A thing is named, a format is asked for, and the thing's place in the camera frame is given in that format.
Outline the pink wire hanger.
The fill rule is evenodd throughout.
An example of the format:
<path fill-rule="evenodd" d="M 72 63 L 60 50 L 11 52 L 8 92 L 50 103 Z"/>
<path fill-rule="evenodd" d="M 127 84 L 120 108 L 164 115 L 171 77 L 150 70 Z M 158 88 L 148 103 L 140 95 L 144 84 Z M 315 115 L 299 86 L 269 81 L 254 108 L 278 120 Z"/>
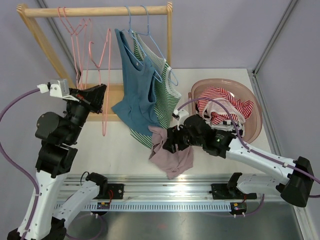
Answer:
<path fill-rule="evenodd" d="M 77 63 L 77 58 L 76 58 L 77 55 L 76 55 L 75 42 L 74 42 L 74 36 L 76 35 L 77 28 L 74 28 L 72 26 L 72 24 L 70 23 L 70 21 L 68 20 L 65 7 L 58 7 L 57 14 L 58 14 L 58 18 L 59 18 L 60 22 L 63 24 L 64 28 L 66 29 L 66 31 L 68 32 L 68 34 L 70 36 L 71 49 L 72 49 L 71 56 L 72 56 L 72 60 L 73 60 L 73 66 L 75 69 L 75 84 L 74 85 L 78 89 L 79 88 L 80 73 L 79 73 L 79 68 L 78 68 L 78 63 Z"/>

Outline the red white striped tank top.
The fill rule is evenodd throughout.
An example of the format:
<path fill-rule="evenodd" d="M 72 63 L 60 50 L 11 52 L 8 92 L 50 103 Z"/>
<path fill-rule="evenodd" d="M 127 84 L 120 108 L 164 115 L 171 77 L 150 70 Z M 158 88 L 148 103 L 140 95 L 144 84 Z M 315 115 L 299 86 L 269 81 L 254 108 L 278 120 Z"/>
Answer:
<path fill-rule="evenodd" d="M 207 87 L 200 95 L 200 100 L 196 101 L 196 104 L 200 108 L 200 111 L 204 110 L 209 102 L 220 105 L 232 119 L 231 114 L 225 108 L 225 106 L 231 106 L 237 109 L 245 116 L 245 121 L 251 116 L 254 108 L 254 102 L 251 100 L 241 101 L 235 98 L 229 91 L 220 87 Z"/>

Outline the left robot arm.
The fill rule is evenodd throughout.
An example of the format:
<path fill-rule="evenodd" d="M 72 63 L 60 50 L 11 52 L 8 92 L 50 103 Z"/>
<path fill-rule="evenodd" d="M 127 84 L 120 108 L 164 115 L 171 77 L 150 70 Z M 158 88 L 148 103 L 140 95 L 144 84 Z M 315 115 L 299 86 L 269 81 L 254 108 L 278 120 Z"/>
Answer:
<path fill-rule="evenodd" d="M 37 120 L 36 138 L 41 148 L 35 164 L 36 175 L 32 177 L 1 149 L 1 153 L 14 167 L 32 182 L 34 190 L 21 225 L 10 231 L 9 240 L 63 240 L 70 223 L 94 198 L 103 199 L 108 194 L 108 179 L 92 172 L 81 188 L 69 197 L 59 209 L 55 209 L 59 192 L 67 178 L 78 150 L 74 148 L 90 112 L 100 114 L 104 103 L 105 84 L 84 90 L 41 84 L 16 98 L 9 105 L 36 92 L 59 92 L 66 101 L 64 116 L 46 112 Z"/>

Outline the blue tank top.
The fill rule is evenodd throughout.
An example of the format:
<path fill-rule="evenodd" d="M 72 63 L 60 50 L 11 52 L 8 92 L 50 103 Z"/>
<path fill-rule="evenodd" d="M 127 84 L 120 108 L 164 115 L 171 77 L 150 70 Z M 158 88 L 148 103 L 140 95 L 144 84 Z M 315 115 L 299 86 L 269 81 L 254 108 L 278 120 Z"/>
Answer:
<path fill-rule="evenodd" d="M 159 77 L 151 60 L 147 56 L 138 60 L 124 33 L 117 28 L 114 31 L 122 62 L 124 96 L 111 109 L 131 130 L 151 136 L 149 126 L 160 126 L 155 112 L 155 81 Z"/>

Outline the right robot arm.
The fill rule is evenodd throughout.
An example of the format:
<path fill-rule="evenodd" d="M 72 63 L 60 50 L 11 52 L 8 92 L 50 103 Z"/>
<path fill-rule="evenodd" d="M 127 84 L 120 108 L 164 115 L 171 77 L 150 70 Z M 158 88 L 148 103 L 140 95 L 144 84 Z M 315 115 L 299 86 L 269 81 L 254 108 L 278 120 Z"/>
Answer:
<path fill-rule="evenodd" d="M 292 159 L 262 151 L 230 132 L 211 128 L 198 115 L 167 129 L 167 140 L 162 147 L 174 154 L 190 146 L 201 147 L 211 156 L 241 162 L 265 174 L 234 173 L 226 189 L 232 198 L 239 199 L 245 194 L 276 195 L 301 208 L 312 198 L 315 177 L 311 163 L 305 157 Z"/>

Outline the black white striped tank top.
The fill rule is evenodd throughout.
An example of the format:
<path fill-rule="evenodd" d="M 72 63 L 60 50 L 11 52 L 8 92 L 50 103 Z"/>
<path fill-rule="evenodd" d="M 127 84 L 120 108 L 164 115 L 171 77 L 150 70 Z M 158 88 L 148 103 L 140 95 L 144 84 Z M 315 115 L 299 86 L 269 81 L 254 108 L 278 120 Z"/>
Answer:
<path fill-rule="evenodd" d="M 195 104 L 196 113 L 202 116 L 205 123 L 209 125 L 212 129 L 224 130 L 235 135 L 237 134 L 236 129 L 238 129 L 240 136 L 244 137 L 244 123 L 246 122 L 245 116 L 233 106 L 227 105 L 225 106 L 225 108 L 232 116 L 235 126 L 233 125 L 226 111 L 220 105 L 213 102 L 209 102 L 205 109 L 201 111 L 198 107 L 198 104 Z"/>

